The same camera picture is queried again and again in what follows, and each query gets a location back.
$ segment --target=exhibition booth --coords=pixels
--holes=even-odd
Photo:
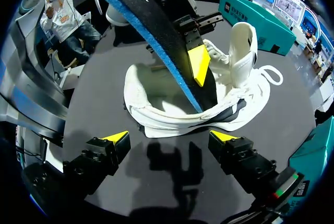
[[[317,187],[334,118],[314,112],[334,88],[310,96],[293,59],[319,78],[334,47],[301,0],[23,1],[0,109],[46,216],[84,202],[117,223],[264,223]]]

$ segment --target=blue edge strap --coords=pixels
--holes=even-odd
[[[158,56],[162,59],[165,66],[171,72],[183,93],[194,106],[195,110],[199,113],[203,112],[202,108],[199,106],[197,100],[194,95],[188,88],[186,82],[184,81],[182,75],[177,70],[177,67],[170,60],[169,56],[166,54],[165,50],[158,43],[158,41],[154,38],[154,36],[145,28],[145,26],[141,23],[141,21],[120,1],[120,0],[106,0],[108,3],[113,5],[113,7],[118,10],[124,18],[140,33],[140,35],[146,40],[148,44],[154,49],[154,51],[158,54]]]

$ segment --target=teal panel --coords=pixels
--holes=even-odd
[[[289,199],[289,213],[307,198],[321,177],[334,146],[333,117],[318,125],[289,159],[289,166],[305,175],[297,192]]]
[[[244,21],[256,29],[258,48],[287,55],[296,36],[275,16],[248,0],[220,0],[219,11],[231,24]]]

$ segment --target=exhibition hall floor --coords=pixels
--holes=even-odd
[[[311,62],[304,55],[303,48],[300,45],[293,44],[287,57],[290,58],[296,70],[300,73],[302,81],[311,96],[321,86],[321,83]]]

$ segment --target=bolt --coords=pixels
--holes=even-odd
[[[84,173],[81,168],[74,168],[74,172],[77,173],[78,175],[82,175]]]
[[[258,174],[261,174],[261,173],[262,173],[261,168],[256,168],[255,171],[256,171]]]
[[[46,177],[47,177],[47,173],[43,173],[43,174],[42,174],[42,180],[45,181],[45,180],[46,180]]]

